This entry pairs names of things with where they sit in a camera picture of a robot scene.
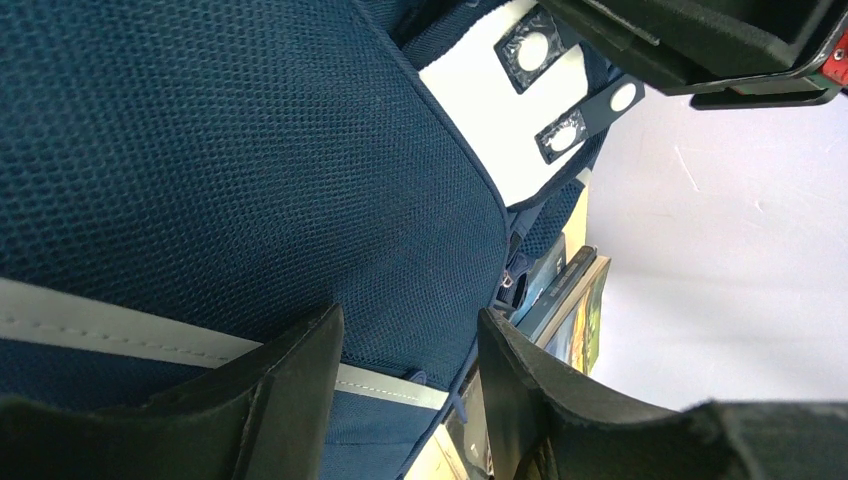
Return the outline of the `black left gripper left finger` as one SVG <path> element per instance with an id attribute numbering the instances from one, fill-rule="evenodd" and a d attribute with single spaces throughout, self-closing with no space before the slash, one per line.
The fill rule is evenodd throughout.
<path id="1" fill-rule="evenodd" d="M 1 401 L 5 479 L 315 479 L 340 367 L 341 306 L 139 408 Z"/>

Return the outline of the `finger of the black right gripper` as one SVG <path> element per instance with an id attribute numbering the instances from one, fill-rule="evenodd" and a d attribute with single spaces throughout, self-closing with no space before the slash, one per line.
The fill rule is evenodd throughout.
<path id="1" fill-rule="evenodd" d="M 847 92 L 839 0 L 546 1 L 624 72 L 697 110 L 816 106 Z"/>

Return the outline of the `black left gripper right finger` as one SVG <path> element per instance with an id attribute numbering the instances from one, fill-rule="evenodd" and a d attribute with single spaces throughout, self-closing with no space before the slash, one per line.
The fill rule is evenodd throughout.
<path id="1" fill-rule="evenodd" d="M 479 366 L 499 479 L 843 479 L 843 402 L 708 401 L 662 408 L 532 344 L 493 309 Z"/>

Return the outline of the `navy blue student backpack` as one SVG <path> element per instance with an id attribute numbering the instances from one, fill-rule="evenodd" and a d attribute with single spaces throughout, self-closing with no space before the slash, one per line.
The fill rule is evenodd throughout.
<path id="1" fill-rule="evenodd" d="M 536 1 L 5 1 L 1 401 L 139 408 L 339 305 L 315 479 L 400 479 L 629 76 Z"/>

